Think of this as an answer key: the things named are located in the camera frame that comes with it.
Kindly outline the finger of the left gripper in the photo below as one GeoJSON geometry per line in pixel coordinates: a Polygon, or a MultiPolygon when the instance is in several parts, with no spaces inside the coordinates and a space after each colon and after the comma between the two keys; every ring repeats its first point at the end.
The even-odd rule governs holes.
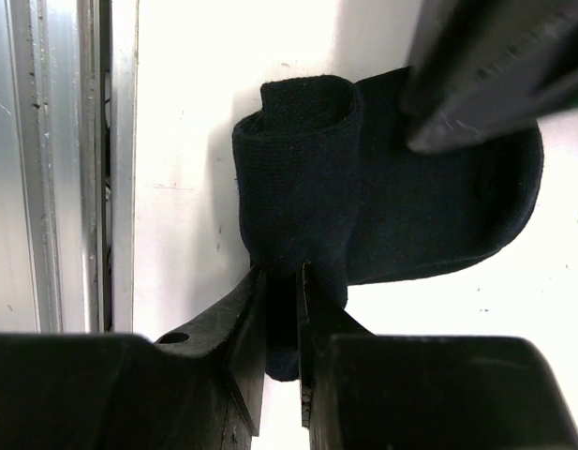
{"type": "Polygon", "coordinates": [[[578,0],[425,1],[408,64],[403,111],[416,153],[578,109],[578,0]]]}

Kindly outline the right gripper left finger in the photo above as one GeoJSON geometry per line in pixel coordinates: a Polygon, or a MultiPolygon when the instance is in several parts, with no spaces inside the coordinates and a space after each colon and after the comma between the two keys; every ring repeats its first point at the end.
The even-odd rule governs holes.
{"type": "Polygon", "coordinates": [[[0,449],[247,449],[259,434],[266,277],[156,341],[0,334],[0,449]]]}

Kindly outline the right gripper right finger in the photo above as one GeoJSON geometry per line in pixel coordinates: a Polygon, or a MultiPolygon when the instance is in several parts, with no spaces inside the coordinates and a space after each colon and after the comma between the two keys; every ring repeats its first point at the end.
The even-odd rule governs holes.
{"type": "Polygon", "coordinates": [[[578,449],[540,351],[518,337],[378,336],[296,276],[302,424],[314,449],[578,449]]]}

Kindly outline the black sock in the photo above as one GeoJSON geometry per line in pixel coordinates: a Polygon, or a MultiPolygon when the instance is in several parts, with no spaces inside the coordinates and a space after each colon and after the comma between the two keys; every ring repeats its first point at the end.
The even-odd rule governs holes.
{"type": "Polygon", "coordinates": [[[528,223],[541,185],[537,125],[438,156],[411,152],[397,69],[350,82],[267,82],[232,131],[239,222],[268,277],[267,374],[299,375],[296,277],[348,287],[446,275],[492,257],[528,223]]]}

